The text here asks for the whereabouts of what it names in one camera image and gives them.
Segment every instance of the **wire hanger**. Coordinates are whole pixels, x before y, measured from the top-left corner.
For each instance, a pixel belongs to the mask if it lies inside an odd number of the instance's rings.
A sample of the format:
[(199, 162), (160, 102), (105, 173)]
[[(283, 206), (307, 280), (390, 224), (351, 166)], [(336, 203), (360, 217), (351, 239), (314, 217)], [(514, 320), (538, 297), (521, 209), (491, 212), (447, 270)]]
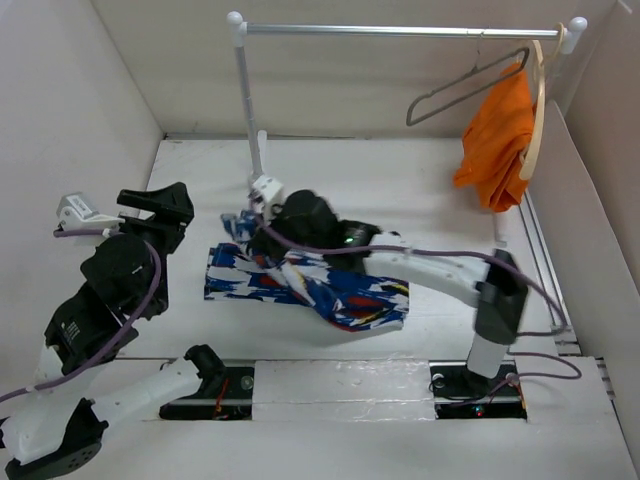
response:
[[(468, 78), (471, 78), (479, 73), (484, 72), (485, 70), (494, 67), (495, 65), (498, 65), (501, 62), (504, 62), (505, 60), (508, 60), (510, 58), (514, 58), (517, 57), (520, 54), (524, 54), (522, 61), (520, 62), (520, 66), (515, 69), (514, 71), (508, 73), (507, 75), (503, 75), (500, 78), (493, 80), (492, 82), (489, 82), (483, 86), (481, 86), (480, 88), (477, 88), (476, 90), (467, 93), (466, 95), (463, 95), (461, 97), (456, 98), (455, 100), (452, 100), (451, 102), (447, 103), (446, 105), (443, 105), (442, 107), (436, 108), (435, 110), (431, 110), (428, 113), (425, 113), (424, 115), (422, 115), (421, 117), (418, 118), (413, 118), (413, 110), (416, 108), (416, 106), (422, 101), (422, 100), (426, 100), (427, 98), (431, 98), (434, 95), (447, 90), (448, 88), (453, 87), (454, 85), (457, 85), (460, 82), (463, 82), (464, 80), (467, 80)], [(483, 65), (482, 67), (478, 67), (478, 57), (476, 57), (476, 63), (473, 66), (473, 68), (471, 70), (469, 70), (467, 73), (465, 73), (464, 75), (462, 75), (461, 77), (447, 83), (446, 85), (442, 85), (441, 87), (436, 88), (435, 90), (432, 90), (429, 93), (425, 93), (424, 95), (420, 95), (419, 97), (417, 97), (413, 102), (411, 102), (411, 105), (409, 105), (409, 109), (407, 110), (407, 127), (413, 127), (414, 125), (417, 125), (420, 122), (424, 122), (425, 120), (427, 120), (428, 118), (431, 118), (435, 115), (437, 115), (438, 113), (444, 112), (445, 110), (453, 107), (454, 105), (457, 105), (460, 102), (463, 102), (465, 100), (467, 100), (468, 98), (473, 97), (474, 95), (477, 95), (480, 92), (483, 92), (484, 90), (493, 87), (494, 85), (497, 85), (498, 83), (513, 77), (514, 75), (517, 75), (518, 73), (520, 73), (522, 70), (524, 70), (524, 68), (527, 65), (527, 60), (529, 59), (529, 47), (520, 47), (500, 58), (498, 58), (497, 60), (494, 60), (491, 63), (488, 63), (487, 65)]]

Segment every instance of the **clothes hanger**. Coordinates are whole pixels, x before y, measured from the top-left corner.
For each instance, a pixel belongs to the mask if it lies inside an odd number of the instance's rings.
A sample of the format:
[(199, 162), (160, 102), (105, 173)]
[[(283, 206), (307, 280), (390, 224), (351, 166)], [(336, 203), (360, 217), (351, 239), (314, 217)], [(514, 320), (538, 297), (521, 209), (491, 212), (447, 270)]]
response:
[(533, 81), (537, 82), (536, 96), (536, 116), (533, 122), (533, 133), (531, 134), (531, 142), (520, 153), (519, 177), (521, 180), (529, 180), (533, 175), (540, 153), (540, 144), (542, 143), (542, 130), (544, 129), (544, 104), (546, 100), (546, 80), (544, 76), (545, 58), (542, 53), (542, 46), (538, 40), (533, 40), (533, 49), (535, 51), (535, 64), (533, 68)]
[[(416, 106), (422, 101), (422, 100), (426, 100), (427, 98), (431, 98), (434, 95), (437, 95), (438, 93), (447, 90), (451, 87), (453, 87), (454, 85), (457, 85), (458, 83), (467, 80), (468, 78), (471, 78), (481, 72), (484, 72), (485, 70), (494, 67), (495, 65), (498, 65), (501, 62), (504, 62), (505, 60), (508, 60), (510, 58), (515, 58), (518, 55), (523, 54), (523, 58), (522, 61), (520, 63), (520, 66), (508, 73), (507, 75), (503, 75), (500, 78), (493, 80), (492, 82), (489, 82), (483, 86), (481, 86), (480, 88), (477, 88), (476, 90), (467, 93), (466, 95), (463, 95), (461, 97), (456, 98), (455, 100), (452, 100), (451, 102), (447, 103), (446, 105), (443, 105), (442, 107), (436, 108), (435, 110), (431, 110), (430, 112), (418, 117), (418, 118), (413, 118), (413, 110), (416, 108)], [(436, 88), (435, 90), (432, 90), (429, 93), (425, 93), (424, 95), (420, 95), (419, 97), (417, 97), (413, 102), (411, 102), (411, 105), (409, 105), (409, 109), (407, 110), (407, 120), (406, 120), (406, 124), (407, 127), (413, 127), (414, 125), (417, 125), (418, 123), (424, 122), (425, 120), (427, 120), (428, 118), (431, 118), (435, 115), (437, 115), (438, 113), (444, 112), (445, 110), (453, 107), (454, 105), (457, 105), (460, 102), (463, 102), (465, 100), (467, 100), (468, 98), (473, 97), (474, 95), (477, 95), (480, 92), (483, 92), (484, 90), (487, 90), (488, 88), (493, 87), (494, 85), (497, 85), (498, 83), (513, 77), (514, 75), (517, 75), (518, 73), (520, 73), (522, 70), (524, 70), (524, 68), (527, 65), (527, 60), (529, 59), (529, 47), (520, 47), (500, 58), (498, 58), (497, 60), (494, 60), (491, 63), (488, 63), (487, 65), (483, 65), (482, 67), (478, 67), (478, 62), (476, 59), (476, 64), (473, 66), (473, 68), (471, 70), (469, 70), (467, 73), (465, 73), (464, 75), (462, 75), (461, 77), (458, 77), (457, 79), (447, 83), (446, 85), (442, 85), (441, 87)]]

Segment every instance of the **metal rod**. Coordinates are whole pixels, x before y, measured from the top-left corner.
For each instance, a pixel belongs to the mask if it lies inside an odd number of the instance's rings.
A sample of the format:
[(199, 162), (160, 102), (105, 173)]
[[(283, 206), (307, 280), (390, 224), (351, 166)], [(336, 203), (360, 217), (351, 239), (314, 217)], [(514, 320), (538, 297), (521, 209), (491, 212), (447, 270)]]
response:
[(557, 30), (447, 27), (363, 27), (357, 25), (246, 24), (247, 35), (370, 35), (381, 37), (480, 38), (500, 40), (555, 40)]
[(242, 106), (244, 118), (247, 123), (247, 136), (249, 137), (249, 150), (251, 151), (251, 165), (253, 168), (252, 180), (257, 180), (264, 172), (260, 161), (260, 148), (258, 147), (258, 130), (256, 119), (253, 115), (253, 102), (249, 90), (249, 72), (247, 71), (247, 59), (244, 54), (244, 46), (234, 47), (236, 51), (236, 63), (240, 77), (240, 90), (242, 91)]

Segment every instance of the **screw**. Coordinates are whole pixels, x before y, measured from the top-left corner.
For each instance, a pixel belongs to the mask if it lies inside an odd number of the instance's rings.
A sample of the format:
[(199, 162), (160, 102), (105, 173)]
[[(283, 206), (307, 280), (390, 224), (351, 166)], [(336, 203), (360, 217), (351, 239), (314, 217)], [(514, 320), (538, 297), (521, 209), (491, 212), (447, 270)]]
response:
[(240, 388), (243, 390), (251, 390), (253, 388), (253, 377), (245, 375), (240, 379)]
[(444, 388), (444, 375), (436, 373), (431, 377), (433, 388)]

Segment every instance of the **clothes rack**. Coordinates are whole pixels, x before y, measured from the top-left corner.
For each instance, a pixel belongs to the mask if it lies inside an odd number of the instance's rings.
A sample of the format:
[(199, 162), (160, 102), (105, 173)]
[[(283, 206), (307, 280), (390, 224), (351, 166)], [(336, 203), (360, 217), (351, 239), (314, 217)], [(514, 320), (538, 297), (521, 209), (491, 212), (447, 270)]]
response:
[(227, 15), (231, 27), (236, 63), (242, 91), (242, 103), (249, 137), (252, 178), (263, 174), (258, 129), (253, 113), (253, 102), (249, 87), (249, 73), (245, 56), (245, 37), (248, 35), (315, 35), (315, 36), (377, 36), (377, 37), (429, 37), (429, 38), (482, 38), (494, 40), (555, 40), (562, 37), (560, 53), (573, 52), (582, 32), (587, 28), (587, 20), (582, 17), (572, 19), (564, 32), (559, 30), (528, 30), (500, 28), (450, 28), (450, 27), (394, 27), (360, 25), (298, 25), (298, 24), (256, 24), (244, 21), (238, 12)]

